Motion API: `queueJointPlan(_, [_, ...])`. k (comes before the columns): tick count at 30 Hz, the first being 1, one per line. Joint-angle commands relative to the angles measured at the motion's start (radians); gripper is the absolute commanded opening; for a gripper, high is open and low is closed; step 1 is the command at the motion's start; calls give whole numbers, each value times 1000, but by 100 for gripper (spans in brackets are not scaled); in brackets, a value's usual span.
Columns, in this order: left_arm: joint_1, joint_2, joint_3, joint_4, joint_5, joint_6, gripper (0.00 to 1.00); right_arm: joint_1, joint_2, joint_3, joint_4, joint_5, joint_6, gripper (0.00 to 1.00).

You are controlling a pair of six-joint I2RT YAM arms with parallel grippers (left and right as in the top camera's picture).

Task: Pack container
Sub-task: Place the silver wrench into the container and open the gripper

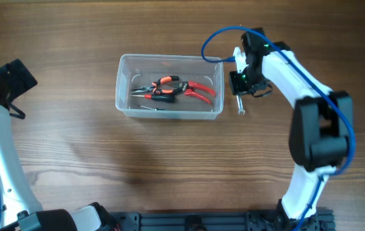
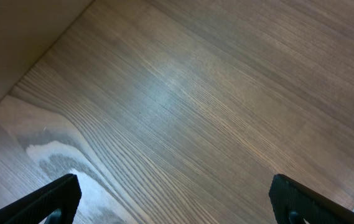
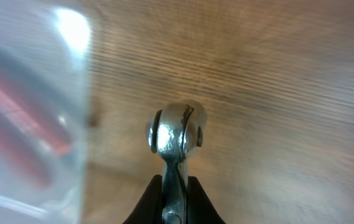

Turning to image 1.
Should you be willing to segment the silver wrench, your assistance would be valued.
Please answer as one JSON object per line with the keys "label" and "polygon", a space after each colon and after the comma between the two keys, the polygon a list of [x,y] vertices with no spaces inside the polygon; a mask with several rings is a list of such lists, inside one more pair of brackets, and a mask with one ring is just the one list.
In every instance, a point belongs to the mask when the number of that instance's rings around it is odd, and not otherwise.
{"label": "silver wrench", "polygon": [[237,99],[237,106],[238,106],[238,114],[244,115],[246,113],[246,111],[243,107],[242,98],[240,97],[240,95],[236,95],[236,99]]}

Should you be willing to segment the green handle screwdriver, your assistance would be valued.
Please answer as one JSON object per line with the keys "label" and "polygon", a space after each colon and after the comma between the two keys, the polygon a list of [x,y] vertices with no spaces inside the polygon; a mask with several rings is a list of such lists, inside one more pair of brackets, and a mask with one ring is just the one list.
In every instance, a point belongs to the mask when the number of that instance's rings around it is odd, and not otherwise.
{"label": "green handle screwdriver", "polygon": [[143,106],[143,105],[139,105],[139,107],[145,108],[148,110],[154,110],[154,111],[165,111],[165,109],[162,109],[162,108],[151,108],[151,107],[147,107],[147,106]]}

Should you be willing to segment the orange black pliers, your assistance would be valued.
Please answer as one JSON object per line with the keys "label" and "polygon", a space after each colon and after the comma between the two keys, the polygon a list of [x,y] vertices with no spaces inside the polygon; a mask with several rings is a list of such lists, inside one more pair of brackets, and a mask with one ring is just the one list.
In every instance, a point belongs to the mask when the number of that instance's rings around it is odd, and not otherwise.
{"label": "orange black pliers", "polygon": [[157,81],[154,81],[151,86],[143,86],[143,87],[139,87],[136,89],[131,89],[130,92],[131,93],[152,93],[155,95],[175,95],[178,93],[181,93],[181,89],[180,88],[174,88],[174,89],[161,89],[160,87],[162,85],[167,85],[172,81],[179,81],[179,77],[178,76],[165,76]]}

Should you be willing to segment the clear plastic container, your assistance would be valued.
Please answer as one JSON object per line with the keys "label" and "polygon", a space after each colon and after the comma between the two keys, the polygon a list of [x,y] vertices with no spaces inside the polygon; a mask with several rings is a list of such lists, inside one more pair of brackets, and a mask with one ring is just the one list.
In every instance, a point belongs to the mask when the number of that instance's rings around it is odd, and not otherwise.
{"label": "clear plastic container", "polygon": [[[174,103],[133,97],[151,94],[148,92],[130,92],[131,89],[151,86],[165,76],[180,79],[160,87],[182,90],[173,95],[176,98]],[[125,54],[119,62],[115,105],[127,117],[215,119],[223,111],[224,94],[223,64],[218,57]],[[165,111],[148,110],[139,105]]]}

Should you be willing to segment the red black screwdriver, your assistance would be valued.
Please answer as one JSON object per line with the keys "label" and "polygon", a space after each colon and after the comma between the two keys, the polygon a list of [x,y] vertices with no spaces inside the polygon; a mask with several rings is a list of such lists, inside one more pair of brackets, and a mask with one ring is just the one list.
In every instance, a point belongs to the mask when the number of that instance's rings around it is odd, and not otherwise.
{"label": "red black screwdriver", "polygon": [[140,97],[150,99],[153,101],[161,101],[165,103],[174,103],[176,98],[173,95],[156,95],[156,94],[144,94],[144,95],[133,95],[133,97]]}

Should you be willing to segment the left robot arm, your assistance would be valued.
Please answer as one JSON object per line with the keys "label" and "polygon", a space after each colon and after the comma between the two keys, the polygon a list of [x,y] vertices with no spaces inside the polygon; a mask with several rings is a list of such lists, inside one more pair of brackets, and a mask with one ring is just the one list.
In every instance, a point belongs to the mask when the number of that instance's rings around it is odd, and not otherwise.
{"label": "left robot arm", "polygon": [[0,67],[0,230],[120,230],[97,202],[74,212],[44,210],[31,190],[12,135],[12,119],[26,115],[13,101],[37,83],[19,59]]}

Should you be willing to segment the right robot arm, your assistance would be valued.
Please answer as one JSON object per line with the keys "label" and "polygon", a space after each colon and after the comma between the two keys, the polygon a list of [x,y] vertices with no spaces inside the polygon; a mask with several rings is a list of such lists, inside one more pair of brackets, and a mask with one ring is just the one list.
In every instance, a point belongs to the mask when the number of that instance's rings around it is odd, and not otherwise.
{"label": "right robot arm", "polygon": [[256,219],[275,230],[319,228],[317,202],[330,177],[340,175],[355,155],[353,102],[345,91],[320,83],[284,42],[272,42],[263,29],[242,29],[241,47],[230,61],[234,95],[261,98],[273,87],[293,108],[289,151],[295,167],[288,190],[269,214]]}

